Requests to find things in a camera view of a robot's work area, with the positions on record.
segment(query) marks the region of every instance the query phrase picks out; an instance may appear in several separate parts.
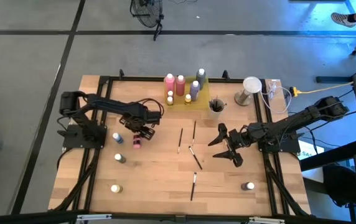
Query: concrete floor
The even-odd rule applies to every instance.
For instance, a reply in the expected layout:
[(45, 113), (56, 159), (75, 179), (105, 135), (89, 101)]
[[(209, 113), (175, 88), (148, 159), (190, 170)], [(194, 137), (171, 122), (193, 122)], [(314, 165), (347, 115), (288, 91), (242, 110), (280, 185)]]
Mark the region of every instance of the concrete floor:
[[(70, 29), (78, 3), (0, 0), (0, 29)], [(199, 0), (175, 5), (164, 1), (163, 25), (165, 30), (356, 30), (330, 20), (332, 12), (348, 13), (345, 3), (316, 3)], [(128, 8), (125, 0), (87, 1), (78, 30), (146, 30)], [(10, 206), (66, 40), (62, 35), (0, 36), (0, 140), (4, 142), (0, 150), (0, 215)], [(234, 78), (279, 78), (284, 86), (314, 90), (330, 86), (316, 83), (317, 75), (356, 72), (356, 57), (348, 56), (355, 46), (356, 37), (162, 35), (153, 42), (150, 35), (76, 36), (58, 96), (76, 90), (82, 75), (117, 75), (119, 69), (126, 75), (192, 75), (199, 67), (210, 77), (220, 77), (226, 69)], [(319, 98), (348, 90), (343, 87), (293, 98), (289, 111), (303, 110)], [(354, 94), (343, 100), (350, 110), (356, 109)], [(47, 209), (62, 145), (56, 133), (60, 129), (55, 122), (58, 107), (59, 98), (23, 212)], [(356, 114), (318, 129), (315, 137), (337, 145), (356, 140)], [(349, 220), (348, 210), (336, 207), (328, 196), (308, 192), (308, 197), (314, 215)]]

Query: white bottle cap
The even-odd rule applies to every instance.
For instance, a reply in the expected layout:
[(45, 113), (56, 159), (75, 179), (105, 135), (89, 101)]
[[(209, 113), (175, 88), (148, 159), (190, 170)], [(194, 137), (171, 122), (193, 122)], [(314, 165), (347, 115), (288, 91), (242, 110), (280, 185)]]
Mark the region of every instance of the white bottle cap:
[(113, 138), (114, 139), (119, 139), (119, 134), (118, 133), (113, 133)]
[(257, 77), (247, 77), (243, 80), (243, 86), (245, 87), (245, 90), (250, 93), (258, 93), (261, 91), (263, 85)]
[(246, 184), (246, 187), (247, 187), (248, 190), (253, 190), (255, 186), (254, 186), (254, 184), (252, 182), (249, 182), (249, 183)]
[(199, 69), (199, 75), (204, 75), (204, 68)]
[(118, 153), (117, 153), (117, 154), (115, 155), (115, 159), (116, 159), (116, 160), (121, 160), (121, 158), (122, 158), (121, 154), (118, 154)]
[(110, 190), (114, 193), (118, 193), (120, 191), (120, 187), (118, 185), (112, 185)]

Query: wooden tabletop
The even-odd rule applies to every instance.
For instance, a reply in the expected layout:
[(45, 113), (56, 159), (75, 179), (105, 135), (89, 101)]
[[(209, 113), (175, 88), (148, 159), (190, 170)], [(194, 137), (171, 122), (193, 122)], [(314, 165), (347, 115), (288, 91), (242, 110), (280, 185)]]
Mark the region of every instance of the wooden tabletop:
[[(96, 93), (99, 76), (84, 75), (80, 90)], [(237, 150), (243, 157), (243, 165), (235, 167), (228, 159), (213, 158), (216, 153), (226, 151), (224, 144), (208, 147), (218, 135), (218, 123), (225, 123), (228, 130), (239, 130), (244, 124), (256, 122), (255, 105), (238, 106), (233, 99), (236, 91), (242, 90), (240, 83), (210, 83), (210, 96), (227, 103), (218, 120), (209, 119), (206, 111), (169, 110), (156, 126), (150, 141), (142, 140), (142, 148), (133, 149), (133, 133), (118, 123), (119, 115), (108, 113), (108, 134), (101, 150), (90, 211), (122, 213), (168, 213), (190, 215), (271, 215), (262, 154), (257, 144)], [(113, 82), (111, 99), (122, 102), (154, 98), (164, 105), (162, 82)], [(270, 101), (271, 107), (281, 111), (285, 107), (284, 96), (277, 90)], [(156, 104), (148, 105), (158, 110)], [(266, 121), (263, 105), (263, 121)], [(273, 120), (287, 117), (287, 113), (272, 113)], [(193, 150), (203, 170), (200, 170), (188, 146), (192, 144), (194, 122), (196, 124)], [(177, 153), (179, 134), (184, 129), (180, 153)], [(117, 144), (111, 135), (120, 133), (123, 144)], [(114, 160), (116, 153), (126, 158), (120, 164)], [(55, 208), (67, 196), (77, 182), (83, 149), (73, 149), (60, 162), (49, 208)], [(306, 212), (310, 212), (302, 181), (298, 160), (291, 154), (280, 153), (284, 183), (293, 198)], [(194, 172), (197, 181), (193, 201), (190, 191)], [(240, 185), (255, 184), (254, 190), (243, 191)], [(111, 192), (113, 184), (122, 186), (120, 194)], [(83, 188), (80, 208), (83, 207), (86, 185)], [(278, 211), (282, 212), (279, 190), (275, 186)]]

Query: cup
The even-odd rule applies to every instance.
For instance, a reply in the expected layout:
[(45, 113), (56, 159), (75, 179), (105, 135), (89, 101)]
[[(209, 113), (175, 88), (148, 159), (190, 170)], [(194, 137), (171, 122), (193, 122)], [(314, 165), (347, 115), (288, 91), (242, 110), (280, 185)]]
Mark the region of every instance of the cup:
[(209, 116), (211, 119), (218, 119), (225, 108), (225, 103), (220, 99), (212, 99), (210, 102)]

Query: fan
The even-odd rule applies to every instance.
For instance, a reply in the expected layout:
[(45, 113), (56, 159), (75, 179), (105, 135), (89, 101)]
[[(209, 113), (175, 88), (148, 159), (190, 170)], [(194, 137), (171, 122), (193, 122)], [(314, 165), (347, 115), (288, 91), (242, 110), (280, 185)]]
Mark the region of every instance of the fan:
[(164, 18), (162, 9), (162, 0), (131, 0), (131, 5), (129, 6), (131, 15), (137, 17), (142, 25), (150, 28), (157, 25), (153, 35), (153, 40), (155, 41), (163, 29), (161, 25), (161, 20)]

